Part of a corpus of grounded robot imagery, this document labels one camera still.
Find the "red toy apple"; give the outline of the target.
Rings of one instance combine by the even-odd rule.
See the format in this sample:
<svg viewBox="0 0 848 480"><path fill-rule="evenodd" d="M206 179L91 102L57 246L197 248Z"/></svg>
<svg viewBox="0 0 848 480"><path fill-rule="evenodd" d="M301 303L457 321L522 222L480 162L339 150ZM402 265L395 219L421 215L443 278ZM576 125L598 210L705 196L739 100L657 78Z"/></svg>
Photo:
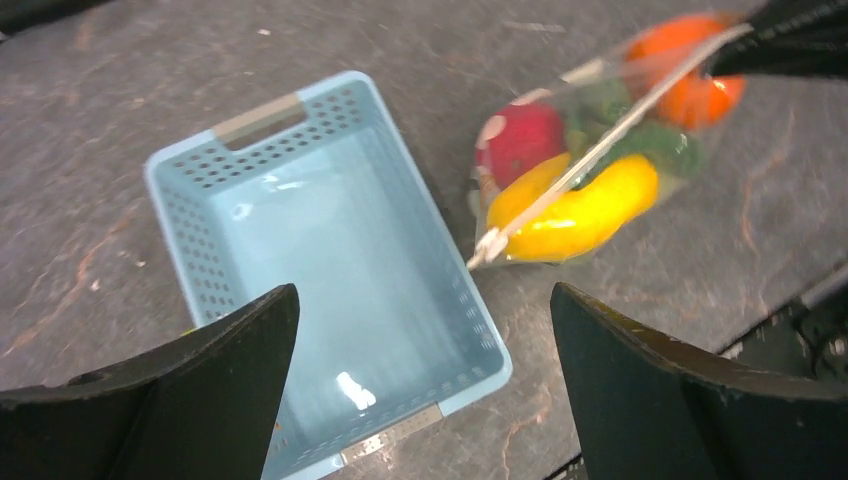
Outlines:
<svg viewBox="0 0 848 480"><path fill-rule="evenodd" d="M565 150L565 123L542 103L509 104L482 126L475 142L475 170L483 182L504 189L538 164Z"/></svg>

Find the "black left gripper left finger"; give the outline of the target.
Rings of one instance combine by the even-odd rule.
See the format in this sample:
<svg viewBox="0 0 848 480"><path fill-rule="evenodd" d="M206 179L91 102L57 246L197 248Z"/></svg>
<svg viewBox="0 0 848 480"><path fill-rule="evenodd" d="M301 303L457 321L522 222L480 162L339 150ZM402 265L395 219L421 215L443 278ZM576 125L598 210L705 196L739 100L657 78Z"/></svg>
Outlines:
<svg viewBox="0 0 848 480"><path fill-rule="evenodd" d="M53 387L1 395L5 479L257 479L291 363L295 286Z"/></svg>

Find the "orange toy fruit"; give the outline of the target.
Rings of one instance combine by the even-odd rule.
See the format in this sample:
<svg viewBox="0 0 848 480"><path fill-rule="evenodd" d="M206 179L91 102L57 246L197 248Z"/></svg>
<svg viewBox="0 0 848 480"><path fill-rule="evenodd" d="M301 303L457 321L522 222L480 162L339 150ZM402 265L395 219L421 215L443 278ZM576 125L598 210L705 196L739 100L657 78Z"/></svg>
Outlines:
<svg viewBox="0 0 848 480"><path fill-rule="evenodd" d="M629 44L624 61L633 75L628 87L641 97L663 80L705 39L729 27L731 17L718 13L680 15L654 25ZM695 68L658 101L656 114L686 130L712 126L740 102L747 81L742 76L711 77Z"/></svg>

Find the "clear dotted zip top bag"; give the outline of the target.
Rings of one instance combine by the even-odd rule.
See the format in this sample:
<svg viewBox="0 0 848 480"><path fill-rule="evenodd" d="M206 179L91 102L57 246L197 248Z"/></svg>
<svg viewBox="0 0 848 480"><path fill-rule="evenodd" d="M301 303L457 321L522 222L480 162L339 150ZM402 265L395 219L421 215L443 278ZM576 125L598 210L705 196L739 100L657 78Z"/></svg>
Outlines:
<svg viewBox="0 0 848 480"><path fill-rule="evenodd" d="M580 178L583 177L590 170L592 170L596 165L597 161L600 160L606 154L606 152L613 145L615 145L615 143L617 143L618 140L622 139L630 129L636 126L644 118L667 122L694 135L701 143L707 155L706 163L701 168L700 172L690 178L680 178L670 174L660 173L656 170L660 177L660 193L657 202L650 209L654 208L657 204L671 196L675 191L681 189L687 182L695 179L701 174L701 172L708 166L711 155L718 147L722 139L727 119L731 116L731 114L740 102L722 120L718 121L712 126L699 128L696 130L686 130L681 126L673 124L659 117L656 114L655 107L660 98L662 98L662 96L688 72L697 68L700 70L700 72L707 74L705 72L705 61L707 57L710 54L715 53L723 44L738 38L744 33L743 25L739 25L737 23L737 21L741 19L739 15L717 11L708 12L725 14L730 16L732 20L731 25L722 32L715 34L698 44L698 46L696 46L692 50L691 54L686 57L685 60L681 61L674 70L672 70L666 77L664 77L663 80L659 81L651 90L649 90L641 97L633 96L630 88L628 87L628 79L633 75L633 73L626 67L624 61L624 54L626 53L626 50L631 41L633 41L640 33L647 30L648 28L638 33L628 41L615 47L612 51L597 56L567 71L566 73L562 74L557 80L555 80L552 84L531 90L513 99L505 105L507 106L509 104L523 105L530 103L542 103L556 109L560 114L563 122L565 123L565 150L563 153L569 153L571 161L569 163L569 166L563 171L563 173L561 173L558 177L555 178L554 182L550 184L548 189L544 193L542 193L532 204L527 206L525 210L515 216L513 220L511 220L507 225L502 228L488 228L486 226L488 209L491 203L494 201L495 197L500 194L505 188L499 189L494 184L493 180L486 180L481 182L476 174L474 160L474 165L471 171L472 187L469 193L469 203L474 211L474 215L477 220L477 239L474 252L472 253L467 263L469 269L477 269L492 264L547 263L520 262L509 260L504 255L505 247L509 242L511 236L513 236L525 224L532 221L534 217L542 214L542 212L547 208L547 206L557 200L561 194L571 190L577 190L575 188L575 185L580 181ZM611 127L611 129L609 129L601 136L600 140L597 143L591 146L585 152L585 154L580 157L580 159L576 160L572 156L572 151L569 149L569 146L566 143L566 108L572 103L574 103L574 101L577 99L577 90L580 86L591 83L597 83L605 79L620 79L626 84L633 99L632 107L623 116L619 118L619 120ZM586 254L574 257L570 260L561 263L570 262L577 258L585 256L597 250L599 247L591 250Z"/></svg>

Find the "light blue plastic basket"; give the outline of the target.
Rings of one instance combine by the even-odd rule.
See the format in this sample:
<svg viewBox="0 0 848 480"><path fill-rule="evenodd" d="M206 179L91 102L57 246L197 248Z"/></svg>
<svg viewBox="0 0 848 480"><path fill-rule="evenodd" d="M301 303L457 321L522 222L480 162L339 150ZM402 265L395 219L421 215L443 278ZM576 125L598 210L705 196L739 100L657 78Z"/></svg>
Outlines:
<svg viewBox="0 0 848 480"><path fill-rule="evenodd" d="M264 478L321 478L507 383L510 354L366 74L165 147L145 179L197 326L298 291Z"/></svg>

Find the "green toy cucumber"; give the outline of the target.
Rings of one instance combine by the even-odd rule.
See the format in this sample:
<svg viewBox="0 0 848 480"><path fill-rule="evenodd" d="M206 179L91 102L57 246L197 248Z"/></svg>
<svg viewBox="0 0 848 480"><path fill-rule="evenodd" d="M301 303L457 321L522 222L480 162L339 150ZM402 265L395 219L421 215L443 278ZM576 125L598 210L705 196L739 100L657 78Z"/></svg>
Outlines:
<svg viewBox="0 0 848 480"><path fill-rule="evenodd" d="M566 143L572 156L580 159L632 104L631 93L620 79L580 86L577 99L566 108ZM707 160L694 135L667 122L644 118L580 178L575 188L585 188L614 161L633 154L648 158L658 172L680 178L696 175Z"/></svg>

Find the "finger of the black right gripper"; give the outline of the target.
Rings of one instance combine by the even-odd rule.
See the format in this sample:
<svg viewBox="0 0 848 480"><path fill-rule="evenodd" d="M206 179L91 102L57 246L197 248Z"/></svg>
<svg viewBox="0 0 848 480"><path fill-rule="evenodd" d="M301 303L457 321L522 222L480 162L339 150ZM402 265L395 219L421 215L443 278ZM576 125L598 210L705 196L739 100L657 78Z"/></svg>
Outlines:
<svg viewBox="0 0 848 480"><path fill-rule="evenodd" d="M847 78L847 0L773 0L737 21L750 30L705 61L712 77Z"/></svg>

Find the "yellow toy lemon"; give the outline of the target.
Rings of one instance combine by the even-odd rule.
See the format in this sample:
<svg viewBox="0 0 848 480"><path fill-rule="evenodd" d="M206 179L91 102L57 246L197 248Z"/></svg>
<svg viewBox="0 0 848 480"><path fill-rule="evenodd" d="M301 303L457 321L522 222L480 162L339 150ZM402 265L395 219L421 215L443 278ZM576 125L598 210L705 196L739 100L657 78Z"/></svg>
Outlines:
<svg viewBox="0 0 848 480"><path fill-rule="evenodd" d="M507 225L548 189L570 161L570 154L563 153L516 179L491 203L486 226ZM519 229L504 255L512 261L561 263L586 254L653 207L659 193L660 177L648 158L621 157L585 188L561 194Z"/></svg>

